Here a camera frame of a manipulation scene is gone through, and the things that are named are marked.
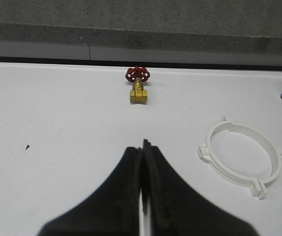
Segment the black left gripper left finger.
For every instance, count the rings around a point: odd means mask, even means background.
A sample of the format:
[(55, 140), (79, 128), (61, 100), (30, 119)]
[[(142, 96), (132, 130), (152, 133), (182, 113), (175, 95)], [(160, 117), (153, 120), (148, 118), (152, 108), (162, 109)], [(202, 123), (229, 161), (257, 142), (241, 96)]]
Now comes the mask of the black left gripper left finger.
[(105, 182), (82, 203), (46, 223), (40, 236), (139, 235), (141, 150), (126, 148)]

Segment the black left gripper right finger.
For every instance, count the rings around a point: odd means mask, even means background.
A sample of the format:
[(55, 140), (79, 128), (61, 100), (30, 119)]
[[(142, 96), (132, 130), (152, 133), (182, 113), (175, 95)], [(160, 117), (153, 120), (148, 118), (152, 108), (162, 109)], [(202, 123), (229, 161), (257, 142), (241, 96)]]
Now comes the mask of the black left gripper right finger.
[(143, 141), (140, 171), (144, 213), (152, 236), (256, 236), (254, 227), (191, 188), (157, 146)]

